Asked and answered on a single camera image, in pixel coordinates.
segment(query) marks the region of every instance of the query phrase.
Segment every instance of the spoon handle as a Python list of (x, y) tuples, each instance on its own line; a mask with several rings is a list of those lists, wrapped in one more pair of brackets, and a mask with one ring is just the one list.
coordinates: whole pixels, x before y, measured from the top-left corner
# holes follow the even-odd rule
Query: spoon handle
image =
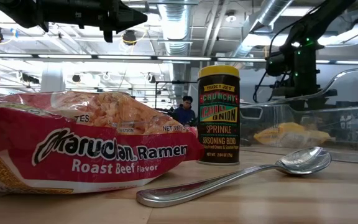
[(141, 190), (136, 193), (136, 200), (143, 205), (155, 208), (178, 205), (211, 193), (243, 177), (264, 170), (279, 168), (280, 167), (276, 165), (261, 165), (190, 184)]

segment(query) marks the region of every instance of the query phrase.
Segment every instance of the clear plastic container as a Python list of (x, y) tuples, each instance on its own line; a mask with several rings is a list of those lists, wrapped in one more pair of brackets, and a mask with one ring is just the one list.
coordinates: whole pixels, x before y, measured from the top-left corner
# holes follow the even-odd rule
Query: clear plastic container
[(334, 160), (358, 162), (358, 68), (336, 75), (314, 95), (242, 103), (241, 146), (282, 155), (321, 146)]

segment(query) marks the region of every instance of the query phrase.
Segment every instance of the man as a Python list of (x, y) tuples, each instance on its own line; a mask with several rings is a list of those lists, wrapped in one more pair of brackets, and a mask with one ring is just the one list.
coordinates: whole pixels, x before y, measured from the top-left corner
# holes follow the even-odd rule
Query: man
[(196, 123), (196, 114), (191, 110), (191, 103), (193, 98), (191, 96), (184, 96), (183, 103), (173, 112), (173, 119), (179, 121), (185, 126), (194, 126)]

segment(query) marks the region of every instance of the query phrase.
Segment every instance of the red plastic wrapper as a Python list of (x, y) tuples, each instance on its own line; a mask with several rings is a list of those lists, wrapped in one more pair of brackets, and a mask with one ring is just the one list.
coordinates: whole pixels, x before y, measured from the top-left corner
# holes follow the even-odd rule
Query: red plastic wrapper
[(203, 147), (125, 93), (0, 98), (0, 192), (75, 194), (147, 184)]

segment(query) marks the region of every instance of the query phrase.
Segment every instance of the maruchan logo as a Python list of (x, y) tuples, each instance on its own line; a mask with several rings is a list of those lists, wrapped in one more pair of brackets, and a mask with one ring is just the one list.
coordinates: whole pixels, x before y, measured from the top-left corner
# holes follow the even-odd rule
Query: maruchan logo
[(120, 145), (117, 139), (103, 140), (79, 137), (69, 128), (56, 129), (40, 143), (32, 156), (32, 165), (36, 166), (51, 152), (69, 156), (86, 156), (91, 159), (103, 158), (107, 161), (138, 161), (147, 159), (161, 159), (164, 157), (186, 155), (187, 145), (147, 147), (136, 146), (137, 154), (130, 146)]

